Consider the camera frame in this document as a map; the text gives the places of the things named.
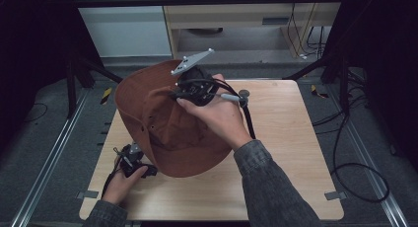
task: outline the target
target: sweater sleeve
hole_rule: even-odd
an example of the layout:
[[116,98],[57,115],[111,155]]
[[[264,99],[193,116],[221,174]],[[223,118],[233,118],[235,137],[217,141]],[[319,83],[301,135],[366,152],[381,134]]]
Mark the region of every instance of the sweater sleeve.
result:
[[243,176],[251,227],[321,226],[313,209],[259,140],[238,149],[234,158]]
[[125,226],[127,218],[126,210],[109,202],[98,200],[89,217],[84,222],[84,227],[118,227]]

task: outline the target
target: wooden table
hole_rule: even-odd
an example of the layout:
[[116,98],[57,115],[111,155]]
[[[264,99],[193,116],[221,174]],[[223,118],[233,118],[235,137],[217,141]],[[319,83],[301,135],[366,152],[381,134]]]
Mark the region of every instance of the wooden table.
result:
[[[322,220],[343,217],[339,199],[327,200],[335,191],[314,134],[298,85],[294,81],[229,81],[238,91],[247,89],[249,111],[255,134],[274,160],[289,176],[302,197]],[[130,144],[118,112],[115,113],[89,190],[98,198],[85,198],[80,217],[86,219],[113,168],[113,147]],[[130,220],[247,220],[242,177],[233,152],[213,169],[190,178],[171,178],[163,174],[148,177],[131,191],[123,206]]]

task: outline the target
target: black pole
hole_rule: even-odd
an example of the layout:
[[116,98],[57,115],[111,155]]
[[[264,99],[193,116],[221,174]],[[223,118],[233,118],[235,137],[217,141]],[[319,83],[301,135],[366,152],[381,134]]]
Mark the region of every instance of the black pole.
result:
[[76,8],[227,5],[227,4],[274,4],[274,3],[332,3],[344,0],[70,0],[48,1],[48,5]]

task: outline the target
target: brown cowboy hat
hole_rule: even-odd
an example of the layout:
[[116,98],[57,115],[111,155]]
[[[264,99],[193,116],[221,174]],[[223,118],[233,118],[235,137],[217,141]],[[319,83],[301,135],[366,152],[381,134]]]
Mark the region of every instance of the brown cowboy hat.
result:
[[170,92],[180,60],[134,72],[119,83],[115,103],[133,140],[167,176],[201,174],[227,157],[231,147],[203,121],[187,113]]

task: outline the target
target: metal bracket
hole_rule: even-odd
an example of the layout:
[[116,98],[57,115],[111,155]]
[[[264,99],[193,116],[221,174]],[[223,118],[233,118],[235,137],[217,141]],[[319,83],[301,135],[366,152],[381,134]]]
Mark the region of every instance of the metal bracket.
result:
[[345,191],[342,191],[342,192],[333,191],[333,192],[326,192],[325,197],[327,200],[334,200],[334,199],[342,200],[342,199],[348,198],[348,195],[347,193],[345,193]]
[[178,75],[180,73],[183,73],[187,71],[188,69],[192,68],[196,63],[200,60],[202,60],[207,55],[211,54],[215,50],[212,48],[209,48],[207,51],[200,52],[191,56],[184,56],[183,61],[181,64],[178,65],[178,67],[172,71],[172,76]]
[[84,198],[97,198],[99,192],[96,190],[86,190],[84,192],[79,191],[76,195],[77,199],[84,199]]

